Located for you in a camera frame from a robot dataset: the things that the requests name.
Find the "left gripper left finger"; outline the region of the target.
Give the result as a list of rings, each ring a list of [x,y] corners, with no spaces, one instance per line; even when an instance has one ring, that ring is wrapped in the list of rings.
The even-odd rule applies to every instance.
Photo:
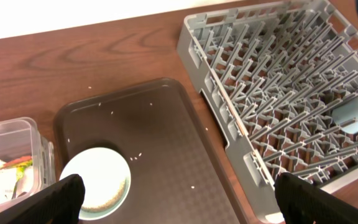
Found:
[[[85,185],[72,174],[0,213],[0,224],[79,222]]]

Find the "white paper napkin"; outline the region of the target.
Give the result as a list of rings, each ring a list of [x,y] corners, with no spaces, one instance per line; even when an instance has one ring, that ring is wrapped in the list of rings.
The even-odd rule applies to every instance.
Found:
[[[12,199],[13,189],[16,183],[16,169],[3,169],[2,166],[7,163],[0,160],[0,204]],[[33,165],[26,168],[25,176],[19,181],[16,198],[29,193],[34,184]]]

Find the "yellow snack wrapper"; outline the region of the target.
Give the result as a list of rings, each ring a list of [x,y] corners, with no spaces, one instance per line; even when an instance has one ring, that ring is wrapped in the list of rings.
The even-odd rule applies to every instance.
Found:
[[[32,156],[22,156],[18,159],[14,159],[8,163],[5,163],[2,168],[3,169],[16,169],[16,183],[12,193],[12,199],[15,199],[17,196],[17,187],[19,185],[19,181],[25,176],[26,168],[33,165]]]

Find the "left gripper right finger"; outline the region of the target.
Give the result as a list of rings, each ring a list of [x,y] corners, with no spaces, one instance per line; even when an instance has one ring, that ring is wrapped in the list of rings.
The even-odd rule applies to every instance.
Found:
[[[291,173],[274,184],[275,198],[286,224],[358,224],[358,209]]]

